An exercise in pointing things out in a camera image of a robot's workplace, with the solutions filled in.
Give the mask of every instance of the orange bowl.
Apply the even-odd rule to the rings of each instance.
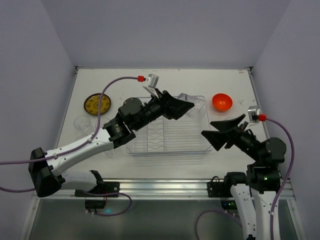
[[[228,111],[232,107],[232,99],[227,94],[218,93],[212,98],[212,105],[219,112]]]

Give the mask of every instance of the white plastic link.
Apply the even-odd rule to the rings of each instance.
[[[54,157],[54,159],[57,159],[57,158],[58,158],[58,156],[57,156],[57,153],[56,153],[56,152],[53,152],[53,153],[52,153],[52,156]]]

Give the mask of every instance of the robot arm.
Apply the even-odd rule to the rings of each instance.
[[[273,238],[279,240],[278,201],[274,212],[271,212],[271,206],[280,189],[278,168],[279,164],[285,161],[287,146],[277,137],[258,141],[251,130],[246,130],[247,122],[240,124],[244,118],[243,114],[232,120],[213,121],[210,124],[218,131],[205,130],[201,134],[217,151],[223,146],[229,149],[235,145],[255,161],[247,166],[246,174],[228,172],[223,181],[226,191],[230,191],[239,209],[243,239],[270,240],[270,222],[273,215]],[[246,192],[249,187],[254,198],[255,211],[251,197],[242,197],[243,194],[248,194]]]
[[[146,84],[143,87],[152,94],[148,103],[143,105],[135,97],[127,99],[118,109],[115,118],[104,124],[96,135],[88,135],[47,152],[41,148],[33,150],[31,160],[50,158],[29,164],[28,170],[37,195],[47,197],[60,189],[105,193],[104,183],[97,171],[70,174],[66,170],[93,155],[128,143],[136,137],[133,131],[138,131],[161,116],[169,120],[178,120],[194,107],[193,103],[176,99],[167,91],[160,92],[155,88],[158,78],[150,74],[145,79]]]

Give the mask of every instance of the white wall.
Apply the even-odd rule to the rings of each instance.
[[[291,181],[309,240],[320,233],[319,12],[320,1],[292,0],[253,69],[263,111],[293,135]],[[270,135],[287,139],[279,128],[268,127]]]
[[[28,160],[56,142],[74,67],[39,0],[2,0],[0,36],[0,161]],[[32,188],[28,165],[1,166],[0,186]],[[0,191],[0,239],[18,239],[30,199]]]
[[[42,0],[66,51],[95,68],[253,66],[290,0]]]

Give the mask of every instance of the clear plastic cup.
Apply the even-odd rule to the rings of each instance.
[[[91,119],[86,115],[78,116],[74,120],[73,125],[80,135],[89,135],[94,131],[91,125]]]
[[[201,120],[207,113],[207,102],[204,97],[199,98],[197,96],[190,96],[185,93],[181,93],[177,96],[177,99],[190,102],[194,104],[194,107],[191,108],[185,115],[191,119]]]

